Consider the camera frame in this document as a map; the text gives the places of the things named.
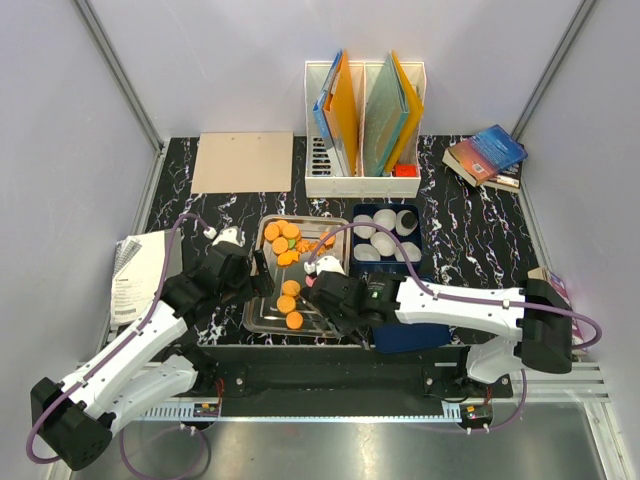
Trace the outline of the orange round cookie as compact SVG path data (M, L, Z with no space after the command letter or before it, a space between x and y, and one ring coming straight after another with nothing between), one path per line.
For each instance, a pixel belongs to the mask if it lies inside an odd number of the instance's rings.
M281 255L290 249L289 240L279 236L271 242L272 250L276 255Z
M277 310L285 315L295 311L296 304L296 298L290 295L281 295L276 301Z
M297 297L300 294L301 285L295 280L287 280L282 284L282 294Z
M285 323L290 330L300 330L304 324L304 318L298 311L292 311L287 314Z
M276 222L269 223L264 229L264 238L267 242L273 242L281 236L281 230Z
M298 240L301 236L299 227L294 223L287 223L282 227L282 235L288 240Z

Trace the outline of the blue tin lid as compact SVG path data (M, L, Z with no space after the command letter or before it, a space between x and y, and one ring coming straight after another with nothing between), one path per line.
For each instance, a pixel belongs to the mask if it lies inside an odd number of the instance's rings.
M375 349L384 354L438 348L450 343L449 327L439 324L385 323L371 328Z

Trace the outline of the black sandwich cookie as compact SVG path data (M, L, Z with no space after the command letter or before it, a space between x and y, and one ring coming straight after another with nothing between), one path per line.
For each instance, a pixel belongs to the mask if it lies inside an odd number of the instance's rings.
M417 226L417 217L411 211L406 211L402 216L398 216L398 221L404 229L413 230Z

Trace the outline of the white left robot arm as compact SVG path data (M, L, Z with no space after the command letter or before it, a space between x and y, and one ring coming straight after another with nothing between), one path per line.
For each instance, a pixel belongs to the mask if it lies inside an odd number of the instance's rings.
M41 438L54 451L54 461L82 470L151 407L188 391L208 394L216 372L201 354L176 353L152 370L143 368L219 306L273 292L263 251L247 253L230 241L214 245L195 267L162 281L142 316L91 360L60 381L44 377L32 387L28 457L44 461L33 448Z

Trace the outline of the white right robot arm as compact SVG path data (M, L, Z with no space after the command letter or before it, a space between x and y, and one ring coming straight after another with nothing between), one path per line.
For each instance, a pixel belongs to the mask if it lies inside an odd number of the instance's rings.
M491 334L471 345L454 371L454 384L476 396L522 368L548 374L572 369L568 306L543 282L524 288L474 289L408 276L373 273L358 279L324 271L302 297L343 335L361 326L436 324Z

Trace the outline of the orange star cookie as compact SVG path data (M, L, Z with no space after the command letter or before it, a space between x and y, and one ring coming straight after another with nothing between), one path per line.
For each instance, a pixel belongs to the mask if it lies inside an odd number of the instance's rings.
M300 259L300 253L297 250L288 250L280 254L277 258L277 265L280 267L289 267L296 264Z

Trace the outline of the steel baking tray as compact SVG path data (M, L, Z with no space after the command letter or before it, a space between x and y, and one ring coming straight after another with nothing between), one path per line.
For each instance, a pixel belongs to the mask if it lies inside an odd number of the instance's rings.
M297 307L302 316L302 325L299 329L290 329L286 325L286 314L277 309L277 299L282 295L282 286L286 281L293 280L302 287L305 286L304 262L308 260L311 252L301 252L299 260L291 266L280 266L278 256L273 252L271 244L264 236L265 229L278 221L286 221L297 226L301 233L301 241L308 244L318 242L325 232L338 229L346 225L347 221L334 217L312 217L295 215L272 214L263 217L258 227L256 246L264 253L270 275L275 283L274 293L266 298L254 298L248 302L243 312L244 326L256 334L297 335L307 337L334 338L326 320L316 311L304 305L297 299Z

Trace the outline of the blue cookie tin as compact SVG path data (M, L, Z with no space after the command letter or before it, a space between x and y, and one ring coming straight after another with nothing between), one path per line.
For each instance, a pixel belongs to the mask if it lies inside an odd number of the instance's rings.
M418 272L424 257L418 208L411 204L361 203L353 207L350 267L355 274L374 272L409 276L403 252Z

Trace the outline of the white paper manual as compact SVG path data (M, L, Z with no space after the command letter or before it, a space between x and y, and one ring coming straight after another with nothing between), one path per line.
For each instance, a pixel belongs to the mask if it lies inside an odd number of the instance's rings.
M130 235L116 244L111 284L110 324L130 324L151 303L165 259L170 231Z

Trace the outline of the tan clipboard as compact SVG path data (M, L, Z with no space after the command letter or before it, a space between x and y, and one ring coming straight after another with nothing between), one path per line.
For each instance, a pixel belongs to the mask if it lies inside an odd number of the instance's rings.
M203 133L198 142L191 192L289 192L293 143L291 132Z

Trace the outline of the yellow folder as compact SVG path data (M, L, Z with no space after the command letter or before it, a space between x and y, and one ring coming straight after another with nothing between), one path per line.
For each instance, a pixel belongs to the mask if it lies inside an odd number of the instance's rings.
M387 161L384 166L384 172L390 174L403 154L406 145L418 127L423 111L424 105L418 94L418 91L410 83L399 58L395 51L391 51L391 58L393 60L396 77L399 81L402 97L402 115L401 126L397 128L397 135L393 148L390 151Z

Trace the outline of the orange folder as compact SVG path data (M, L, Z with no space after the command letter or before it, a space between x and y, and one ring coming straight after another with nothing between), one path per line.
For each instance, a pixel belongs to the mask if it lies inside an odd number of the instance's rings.
M358 115L347 51L333 61L321 102L333 147L343 176L354 176L358 152Z

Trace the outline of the blue paperback book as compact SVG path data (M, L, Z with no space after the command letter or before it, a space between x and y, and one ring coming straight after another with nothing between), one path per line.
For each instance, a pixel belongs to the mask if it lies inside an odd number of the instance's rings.
M453 154L479 186L528 158L524 146L499 125L493 125L461 140L446 150Z

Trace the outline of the teal folder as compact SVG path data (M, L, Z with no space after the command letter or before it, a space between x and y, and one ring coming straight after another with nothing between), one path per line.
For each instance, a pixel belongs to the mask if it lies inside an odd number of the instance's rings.
M390 53L369 93L365 109L364 174L381 176L401 126L402 97Z

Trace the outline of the lower paperback book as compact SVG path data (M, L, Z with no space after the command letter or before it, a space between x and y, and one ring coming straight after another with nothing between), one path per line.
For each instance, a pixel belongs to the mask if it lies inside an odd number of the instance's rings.
M472 175L461 166L449 150L445 151L442 157L442 162L472 187L479 186ZM518 193L521 187L522 166L522 163L513 165L500 174L483 182L482 186L492 187L511 193Z

